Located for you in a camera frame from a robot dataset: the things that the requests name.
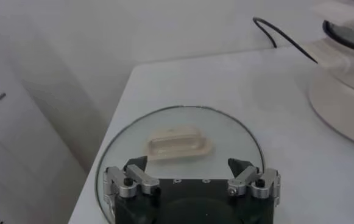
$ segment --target beige plastic part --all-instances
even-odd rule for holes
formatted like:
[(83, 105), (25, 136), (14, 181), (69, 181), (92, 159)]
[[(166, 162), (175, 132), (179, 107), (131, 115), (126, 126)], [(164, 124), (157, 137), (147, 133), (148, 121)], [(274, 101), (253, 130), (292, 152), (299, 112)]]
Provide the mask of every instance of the beige plastic part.
[(205, 155), (212, 143), (198, 128), (183, 126), (156, 131), (148, 139), (144, 150), (148, 160)]

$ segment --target white cabinet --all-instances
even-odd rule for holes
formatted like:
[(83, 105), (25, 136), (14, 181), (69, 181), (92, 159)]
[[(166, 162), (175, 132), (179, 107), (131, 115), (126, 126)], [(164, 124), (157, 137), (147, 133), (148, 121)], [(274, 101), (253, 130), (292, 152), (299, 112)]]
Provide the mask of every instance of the white cabinet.
[(67, 223), (85, 172), (2, 60), (0, 91), (0, 218)]

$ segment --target white table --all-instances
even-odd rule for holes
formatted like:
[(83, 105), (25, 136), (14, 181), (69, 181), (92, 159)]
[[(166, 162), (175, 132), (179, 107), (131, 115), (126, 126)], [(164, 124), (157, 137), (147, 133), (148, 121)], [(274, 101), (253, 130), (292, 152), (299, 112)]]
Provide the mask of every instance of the white table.
[(323, 74), (292, 47), (136, 67), (70, 223), (106, 223), (94, 196), (102, 153), (134, 119), (171, 105), (217, 108), (251, 129), (267, 166), (281, 173), (275, 223), (354, 223), (354, 143), (326, 126), (306, 98), (309, 79)]

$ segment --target white wall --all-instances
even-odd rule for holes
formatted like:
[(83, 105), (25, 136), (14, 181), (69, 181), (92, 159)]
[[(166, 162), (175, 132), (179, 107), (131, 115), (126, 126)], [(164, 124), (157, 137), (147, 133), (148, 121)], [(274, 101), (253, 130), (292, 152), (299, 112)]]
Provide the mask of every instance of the white wall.
[(253, 16), (315, 40), (322, 20), (308, 8), (321, 1), (0, 0), (0, 33), (16, 73), (89, 168), (137, 63), (270, 47)]
[(67, 223), (86, 175), (0, 55), (0, 218)]

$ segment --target white appliance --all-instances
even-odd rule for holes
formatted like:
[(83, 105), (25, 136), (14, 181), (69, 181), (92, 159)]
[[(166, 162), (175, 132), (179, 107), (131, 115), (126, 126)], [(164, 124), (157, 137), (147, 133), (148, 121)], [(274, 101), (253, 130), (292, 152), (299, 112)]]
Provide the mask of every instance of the white appliance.
[(327, 38), (303, 47), (327, 70), (309, 88), (316, 113), (354, 140), (354, 1), (326, 2), (314, 8), (326, 19)]

